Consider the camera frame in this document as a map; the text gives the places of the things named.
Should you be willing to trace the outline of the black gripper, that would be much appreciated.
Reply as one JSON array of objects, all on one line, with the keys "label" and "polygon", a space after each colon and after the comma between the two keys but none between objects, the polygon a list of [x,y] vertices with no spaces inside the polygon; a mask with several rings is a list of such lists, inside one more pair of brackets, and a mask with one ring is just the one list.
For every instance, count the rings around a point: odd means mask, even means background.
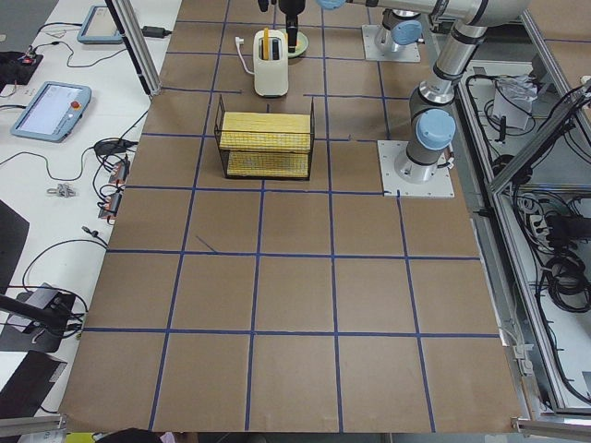
[{"label": "black gripper", "polygon": [[271,6],[277,5],[277,0],[257,0],[260,12],[267,12]]},{"label": "black gripper", "polygon": [[279,0],[279,8],[285,14],[287,49],[294,53],[297,47],[298,18],[306,7],[306,0]]}]

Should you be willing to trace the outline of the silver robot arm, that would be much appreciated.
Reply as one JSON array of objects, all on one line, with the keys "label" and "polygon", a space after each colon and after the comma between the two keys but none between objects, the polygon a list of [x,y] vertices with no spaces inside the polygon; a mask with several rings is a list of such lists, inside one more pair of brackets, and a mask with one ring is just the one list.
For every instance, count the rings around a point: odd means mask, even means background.
[{"label": "silver robot arm", "polygon": [[447,40],[430,69],[417,82],[408,103],[408,114],[389,122],[388,134],[403,135],[406,147],[390,161],[404,183],[425,186],[439,166],[441,154],[450,147],[456,122],[450,115],[455,89],[488,29],[504,25],[526,10],[527,1],[362,1],[362,6],[382,10],[374,38],[379,50],[408,46],[421,36],[424,14],[435,20],[454,20]]},{"label": "silver robot arm", "polygon": [[[298,16],[306,7],[301,1],[272,1],[285,16],[287,32],[287,48],[294,54],[297,47]],[[416,43],[422,35],[422,24],[418,20],[419,13],[386,8],[382,12],[382,22],[374,36],[374,45],[382,53],[395,52],[404,46]]]}]

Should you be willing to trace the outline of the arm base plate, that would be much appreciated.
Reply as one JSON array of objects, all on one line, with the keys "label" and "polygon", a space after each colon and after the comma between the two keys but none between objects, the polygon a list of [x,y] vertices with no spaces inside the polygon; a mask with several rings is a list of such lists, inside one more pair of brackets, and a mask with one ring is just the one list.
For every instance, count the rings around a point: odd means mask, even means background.
[{"label": "arm base plate", "polygon": [[381,25],[363,25],[362,37],[365,59],[368,61],[418,63],[418,40],[422,26],[417,22],[399,24],[392,30]]},{"label": "arm base plate", "polygon": [[382,194],[401,198],[453,198],[454,191],[450,169],[441,154],[432,165],[416,164],[407,156],[407,141],[379,140],[378,157]]}]

